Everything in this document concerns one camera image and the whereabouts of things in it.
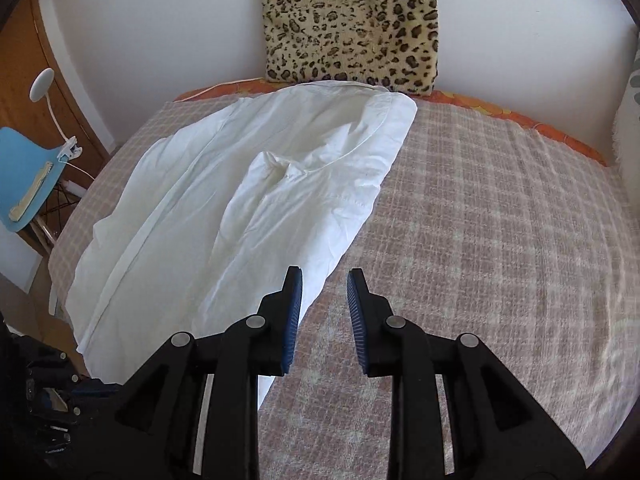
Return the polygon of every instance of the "floor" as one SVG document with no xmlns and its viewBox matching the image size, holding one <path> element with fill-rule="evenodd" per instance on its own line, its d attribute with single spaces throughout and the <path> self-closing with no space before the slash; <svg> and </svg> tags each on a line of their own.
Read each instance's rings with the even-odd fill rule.
<svg viewBox="0 0 640 480">
<path fill-rule="evenodd" d="M 76 352 L 71 327 L 49 315 L 51 278 L 44 258 L 28 294 L 0 274 L 0 312 L 5 322 L 25 335 L 66 352 L 78 372 L 88 375 L 82 356 Z"/>
</svg>

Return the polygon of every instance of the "black mechanical device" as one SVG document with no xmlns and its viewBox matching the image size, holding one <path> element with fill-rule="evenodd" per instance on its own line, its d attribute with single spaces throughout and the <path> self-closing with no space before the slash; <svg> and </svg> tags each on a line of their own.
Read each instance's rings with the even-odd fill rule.
<svg viewBox="0 0 640 480">
<path fill-rule="evenodd" d="M 288 373 L 301 298 L 302 272 L 290 267 L 255 315 L 201 339 L 174 334 L 123 386 L 80 377 L 63 353 L 2 323 L 0 467 L 12 478 L 257 480 L 257 377 Z M 475 335 L 440 338 L 394 316 L 360 269 L 348 275 L 348 300 L 364 373 L 393 377 L 388 480 L 584 475 L 575 447 Z M 454 451 L 447 476 L 436 374 Z"/>
</svg>

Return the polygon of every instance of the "wooden door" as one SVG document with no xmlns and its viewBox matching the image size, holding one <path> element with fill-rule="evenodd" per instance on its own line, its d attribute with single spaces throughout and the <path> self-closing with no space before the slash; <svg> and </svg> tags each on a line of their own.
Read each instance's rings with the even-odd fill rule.
<svg viewBox="0 0 640 480">
<path fill-rule="evenodd" d="M 64 140 L 49 115 L 46 100 L 32 103 L 29 99 L 33 80 L 48 66 L 56 72 L 49 96 L 58 123 L 67 137 L 76 136 L 78 145 L 82 146 L 82 155 L 72 163 L 95 177 L 109 155 L 62 78 L 44 32 L 38 0 L 20 0 L 0 30 L 0 127 L 9 126 L 50 149 L 61 146 Z M 89 187 L 92 182 L 69 166 L 63 176 L 83 187 Z M 60 230 L 60 225 L 52 227 L 55 231 Z"/>
</svg>

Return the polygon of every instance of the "plaid blanket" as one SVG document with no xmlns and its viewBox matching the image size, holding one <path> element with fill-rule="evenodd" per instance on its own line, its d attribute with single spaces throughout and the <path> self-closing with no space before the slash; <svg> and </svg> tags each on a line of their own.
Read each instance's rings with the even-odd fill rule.
<svg viewBox="0 0 640 480">
<path fill-rule="evenodd" d="M 166 104 L 113 157 L 51 255 L 62 301 L 143 153 L 235 99 Z M 478 334 L 587 463 L 638 397 L 640 234 L 615 170 L 510 121 L 417 105 L 373 214 L 302 322 L 291 373 L 262 405 L 263 478 L 385 477 L 391 384 L 357 365 L 351 267 L 428 332 Z"/>
</svg>

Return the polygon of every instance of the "leopard print bag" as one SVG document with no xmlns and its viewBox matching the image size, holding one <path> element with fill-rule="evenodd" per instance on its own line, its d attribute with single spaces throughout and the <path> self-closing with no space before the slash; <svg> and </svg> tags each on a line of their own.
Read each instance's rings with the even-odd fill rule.
<svg viewBox="0 0 640 480">
<path fill-rule="evenodd" d="M 267 79 L 324 79 L 428 95 L 436 77 L 436 0 L 262 0 Z"/>
</svg>

